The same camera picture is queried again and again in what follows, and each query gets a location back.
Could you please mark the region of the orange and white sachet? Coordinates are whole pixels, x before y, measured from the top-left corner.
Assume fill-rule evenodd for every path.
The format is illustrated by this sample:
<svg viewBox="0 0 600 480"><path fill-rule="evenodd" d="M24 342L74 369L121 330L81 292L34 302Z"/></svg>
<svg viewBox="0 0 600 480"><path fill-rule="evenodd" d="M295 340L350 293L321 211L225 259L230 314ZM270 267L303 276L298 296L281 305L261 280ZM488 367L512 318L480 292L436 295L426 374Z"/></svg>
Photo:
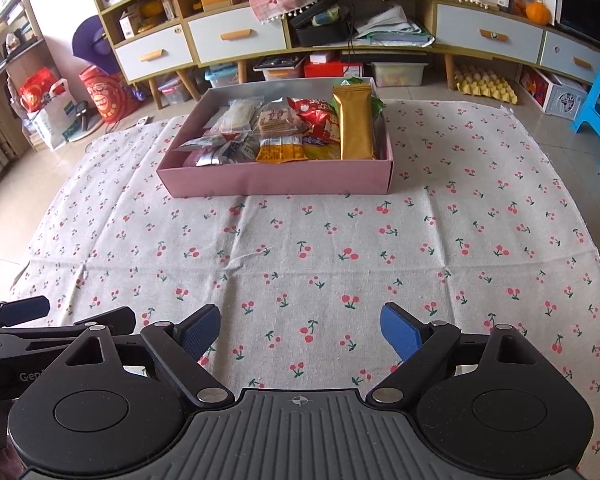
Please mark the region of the orange and white sachet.
<svg viewBox="0 0 600 480"><path fill-rule="evenodd" d="M181 144L177 153L186 155L184 167L207 167L254 162L260 151L252 133L212 133Z"/></svg>

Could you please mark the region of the orange barcode snack packet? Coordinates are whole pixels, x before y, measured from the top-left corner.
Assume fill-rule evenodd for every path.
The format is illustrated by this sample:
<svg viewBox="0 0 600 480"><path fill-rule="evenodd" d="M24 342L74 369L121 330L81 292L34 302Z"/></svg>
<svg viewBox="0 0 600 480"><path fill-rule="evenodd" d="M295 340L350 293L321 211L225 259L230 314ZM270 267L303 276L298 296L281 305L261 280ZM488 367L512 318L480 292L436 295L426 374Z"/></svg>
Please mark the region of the orange barcode snack packet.
<svg viewBox="0 0 600 480"><path fill-rule="evenodd" d="M261 164L283 164L307 160L302 148L302 136L279 136L260 140L256 162Z"/></svg>

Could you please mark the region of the clear white rice bar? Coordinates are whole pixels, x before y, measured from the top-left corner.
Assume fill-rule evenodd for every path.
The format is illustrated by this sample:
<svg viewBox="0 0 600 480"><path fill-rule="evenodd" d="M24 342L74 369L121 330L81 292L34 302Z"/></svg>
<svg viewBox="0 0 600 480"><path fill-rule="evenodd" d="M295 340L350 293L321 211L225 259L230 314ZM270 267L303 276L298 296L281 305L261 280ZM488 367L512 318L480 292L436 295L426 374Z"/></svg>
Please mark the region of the clear white rice bar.
<svg viewBox="0 0 600 480"><path fill-rule="evenodd" d="M262 103L257 99L238 99L215 122L212 130L219 133L245 133L253 129Z"/></svg>

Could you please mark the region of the red snack bag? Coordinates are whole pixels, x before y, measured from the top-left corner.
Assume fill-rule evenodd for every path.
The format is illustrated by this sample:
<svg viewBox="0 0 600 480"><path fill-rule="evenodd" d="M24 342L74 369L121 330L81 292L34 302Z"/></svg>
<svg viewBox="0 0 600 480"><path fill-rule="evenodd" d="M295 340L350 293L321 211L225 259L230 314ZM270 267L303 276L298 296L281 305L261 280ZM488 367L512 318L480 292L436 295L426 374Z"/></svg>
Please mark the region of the red snack bag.
<svg viewBox="0 0 600 480"><path fill-rule="evenodd" d="M327 143L340 142L339 118L329 102L288 98L288 105L308 125L308 135Z"/></svg>

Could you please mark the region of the green snack bag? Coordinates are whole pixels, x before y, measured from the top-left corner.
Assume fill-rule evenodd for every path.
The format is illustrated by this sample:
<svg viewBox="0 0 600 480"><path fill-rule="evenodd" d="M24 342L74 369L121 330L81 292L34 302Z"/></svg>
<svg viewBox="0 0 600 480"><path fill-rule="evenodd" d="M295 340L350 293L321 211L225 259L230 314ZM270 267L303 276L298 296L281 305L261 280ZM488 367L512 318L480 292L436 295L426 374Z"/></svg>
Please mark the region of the green snack bag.
<svg viewBox="0 0 600 480"><path fill-rule="evenodd" d="M344 78L340 81L340 86L350 86L351 84L366 84L366 80L358 77L349 77ZM336 115L339 115L339 104L335 98L332 98L330 101L330 106L335 111ZM379 99L375 93L372 93L372 97L370 98L370 109L372 110L372 118L377 119L379 115L384 110L386 104L383 100Z"/></svg>

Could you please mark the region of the biscuit packet clear wrap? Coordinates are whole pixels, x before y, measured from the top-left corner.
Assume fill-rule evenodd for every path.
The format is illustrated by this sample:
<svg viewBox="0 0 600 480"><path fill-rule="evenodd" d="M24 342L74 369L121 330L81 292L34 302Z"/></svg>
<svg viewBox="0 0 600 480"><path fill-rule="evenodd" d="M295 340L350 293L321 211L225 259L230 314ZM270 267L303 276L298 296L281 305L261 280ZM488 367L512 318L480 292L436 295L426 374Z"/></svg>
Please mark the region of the biscuit packet clear wrap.
<svg viewBox="0 0 600 480"><path fill-rule="evenodd" d="M265 107L261 110L257 127L262 138L278 138L302 133L299 117L288 106Z"/></svg>

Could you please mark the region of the gold long snack bar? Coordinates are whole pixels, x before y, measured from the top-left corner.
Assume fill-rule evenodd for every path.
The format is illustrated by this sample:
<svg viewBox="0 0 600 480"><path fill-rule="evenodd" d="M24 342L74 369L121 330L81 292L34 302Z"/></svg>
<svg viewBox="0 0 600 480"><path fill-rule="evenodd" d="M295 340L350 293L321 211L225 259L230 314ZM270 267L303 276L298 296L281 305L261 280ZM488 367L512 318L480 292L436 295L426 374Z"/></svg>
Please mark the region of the gold long snack bar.
<svg viewBox="0 0 600 480"><path fill-rule="evenodd" d="M339 110L340 157L374 159L372 86L342 84L332 89L332 96Z"/></svg>

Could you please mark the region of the yellow snack bag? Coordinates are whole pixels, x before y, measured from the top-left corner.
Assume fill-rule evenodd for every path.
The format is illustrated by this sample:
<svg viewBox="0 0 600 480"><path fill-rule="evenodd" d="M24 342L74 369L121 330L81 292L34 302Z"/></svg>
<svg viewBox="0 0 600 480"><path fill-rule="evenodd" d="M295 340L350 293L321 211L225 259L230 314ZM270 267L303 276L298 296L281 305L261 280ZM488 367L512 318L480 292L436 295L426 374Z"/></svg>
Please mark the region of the yellow snack bag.
<svg viewBox="0 0 600 480"><path fill-rule="evenodd" d="M340 146L336 143L309 143L309 139L306 139L303 141L302 148L309 160L340 159Z"/></svg>

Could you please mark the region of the cherry print floor cloth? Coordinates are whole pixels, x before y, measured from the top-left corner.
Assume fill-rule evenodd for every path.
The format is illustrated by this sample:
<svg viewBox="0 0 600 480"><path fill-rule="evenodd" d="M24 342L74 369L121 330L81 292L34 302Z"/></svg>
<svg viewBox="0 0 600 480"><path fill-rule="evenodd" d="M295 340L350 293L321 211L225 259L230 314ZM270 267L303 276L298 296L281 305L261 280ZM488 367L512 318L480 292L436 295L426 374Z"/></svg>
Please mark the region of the cherry print floor cloth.
<svg viewBox="0 0 600 480"><path fill-rule="evenodd" d="M469 333L508 324L585 397L580 471L600 478L600 255L564 182L507 110L391 101L385 196L179 200L157 169L183 118L103 136L46 211L16 298L50 325L119 306L138 324L203 304L222 332L201 364L233 389L370 390L398 365L393 301Z"/></svg>

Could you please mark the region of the pink cardboard box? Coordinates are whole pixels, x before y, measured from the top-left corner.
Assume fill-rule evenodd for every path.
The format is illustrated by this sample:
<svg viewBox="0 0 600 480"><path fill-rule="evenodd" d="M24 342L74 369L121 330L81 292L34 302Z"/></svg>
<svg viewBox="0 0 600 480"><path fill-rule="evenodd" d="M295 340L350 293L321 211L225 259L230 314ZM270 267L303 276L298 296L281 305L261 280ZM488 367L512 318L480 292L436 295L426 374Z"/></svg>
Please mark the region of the pink cardboard box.
<svg viewBox="0 0 600 480"><path fill-rule="evenodd" d="M160 162L175 198L385 194L393 154L370 78L298 78L206 91Z"/></svg>

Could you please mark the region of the white shopping bag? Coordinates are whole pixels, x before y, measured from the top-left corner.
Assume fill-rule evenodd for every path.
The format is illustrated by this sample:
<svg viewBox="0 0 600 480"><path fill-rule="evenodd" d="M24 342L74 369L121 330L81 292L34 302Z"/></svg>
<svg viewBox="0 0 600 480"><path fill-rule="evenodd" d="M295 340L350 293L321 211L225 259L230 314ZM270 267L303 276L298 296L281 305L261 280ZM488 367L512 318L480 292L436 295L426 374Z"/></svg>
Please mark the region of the white shopping bag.
<svg viewBox="0 0 600 480"><path fill-rule="evenodd" d="M65 145L82 130L80 103L73 97L65 78L59 79L48 92L48 99L39 110L28 114L29 122L51 151Z"/></svg>

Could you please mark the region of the red cartoon barrel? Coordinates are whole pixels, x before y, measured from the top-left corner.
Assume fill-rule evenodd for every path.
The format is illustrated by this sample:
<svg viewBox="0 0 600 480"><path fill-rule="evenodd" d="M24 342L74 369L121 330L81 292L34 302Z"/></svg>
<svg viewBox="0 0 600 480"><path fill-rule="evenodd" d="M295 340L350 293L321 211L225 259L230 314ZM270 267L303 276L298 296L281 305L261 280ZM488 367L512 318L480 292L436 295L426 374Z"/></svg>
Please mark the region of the red cartoon barrel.
<svg viewBox="0 0 600 480"><path fill-rule="evenodd" d="M79 73L79 78L105 124L120 122L140 107L133 88L126 83L121 72L109 75L91 65Z"/></svg>

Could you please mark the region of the yellow egg tray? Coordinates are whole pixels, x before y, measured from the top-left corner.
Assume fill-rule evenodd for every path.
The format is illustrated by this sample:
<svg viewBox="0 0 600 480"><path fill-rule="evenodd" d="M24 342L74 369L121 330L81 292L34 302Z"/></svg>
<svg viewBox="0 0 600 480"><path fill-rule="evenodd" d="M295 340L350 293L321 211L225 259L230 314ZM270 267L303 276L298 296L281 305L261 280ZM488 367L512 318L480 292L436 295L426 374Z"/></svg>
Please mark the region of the yellow egg tray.
<svg viewBox="0 0 600 480"><path fill-rule="evenodd" d="M454 68L453 76L456 90L465 96L483 96L502 103L518 104L518 96L512 85L494 70L460 64Z"/></svg>

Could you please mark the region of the purple hat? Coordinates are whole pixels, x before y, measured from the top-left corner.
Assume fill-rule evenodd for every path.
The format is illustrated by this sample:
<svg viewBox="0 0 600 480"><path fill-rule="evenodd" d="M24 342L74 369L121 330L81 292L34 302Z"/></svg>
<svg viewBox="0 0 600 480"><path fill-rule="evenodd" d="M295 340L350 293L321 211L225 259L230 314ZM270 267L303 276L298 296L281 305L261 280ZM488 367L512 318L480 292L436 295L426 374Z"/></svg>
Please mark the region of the purple hat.
<svg viewBox="0 0 600 480"><path fill-rule="evenodd" d="M120 72L120 66L102 22L97 15L87 18L76 29L72 38L72 54L76 58L95 65L107 75Z"/></svg>

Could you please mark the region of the red storage box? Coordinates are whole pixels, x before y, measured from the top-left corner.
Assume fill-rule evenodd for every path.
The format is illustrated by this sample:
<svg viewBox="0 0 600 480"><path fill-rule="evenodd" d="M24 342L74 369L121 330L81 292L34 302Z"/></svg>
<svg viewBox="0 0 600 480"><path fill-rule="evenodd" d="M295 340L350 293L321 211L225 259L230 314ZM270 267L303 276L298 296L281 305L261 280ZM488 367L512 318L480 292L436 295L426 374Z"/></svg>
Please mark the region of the red storage box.
<svg viewBox="0 0 600 480"><path fill-rule="evenodd" d="M340 60L329 60L326 63L306 62L306 64L303 65L303 76L306 78L362 78L363 72L364 68L362 63L346 63Z"/></svg>

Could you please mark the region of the wooden TV cabinet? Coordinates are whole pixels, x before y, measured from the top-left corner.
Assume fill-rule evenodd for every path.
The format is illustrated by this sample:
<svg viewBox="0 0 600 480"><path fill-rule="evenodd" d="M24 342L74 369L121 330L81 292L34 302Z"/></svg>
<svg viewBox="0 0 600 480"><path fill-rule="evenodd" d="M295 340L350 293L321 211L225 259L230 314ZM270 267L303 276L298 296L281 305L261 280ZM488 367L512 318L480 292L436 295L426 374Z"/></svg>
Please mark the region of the wooden TV cabinet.
<svg viewBox="0 0 600 480"><path fill-rule="evenodd" d="M600 48L480 0L94 0L126 81L265 55L335 51L344 65L439 53L502 60L592 84Z"/></svg>

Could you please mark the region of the black open case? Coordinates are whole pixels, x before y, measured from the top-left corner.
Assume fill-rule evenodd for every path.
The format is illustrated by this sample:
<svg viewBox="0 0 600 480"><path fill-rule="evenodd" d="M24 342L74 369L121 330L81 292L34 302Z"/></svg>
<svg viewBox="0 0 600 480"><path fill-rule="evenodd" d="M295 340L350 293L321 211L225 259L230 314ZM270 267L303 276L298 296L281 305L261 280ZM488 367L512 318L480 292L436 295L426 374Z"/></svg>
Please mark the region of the black open case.
<svg viewBox="0 0 600 480"><path fill-rule="evenodd" d="M289 22L300 47L341 44L353 32L350 8L340 0L318 0Z"/></svg>

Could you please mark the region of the orange fruit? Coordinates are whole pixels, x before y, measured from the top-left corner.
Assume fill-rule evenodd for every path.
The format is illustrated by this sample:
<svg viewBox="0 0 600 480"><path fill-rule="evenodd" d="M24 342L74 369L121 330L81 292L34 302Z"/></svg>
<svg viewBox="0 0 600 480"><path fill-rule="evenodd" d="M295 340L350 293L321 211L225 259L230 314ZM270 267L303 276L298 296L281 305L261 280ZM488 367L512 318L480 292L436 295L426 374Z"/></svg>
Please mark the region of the orange fruit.
<svg viewBox="0 0 600 480"><path fill-rule="evenodd" d="M542 1L531 1L524 8L526 18L533 24L546 26L552 22L552 14Z"/></svg>

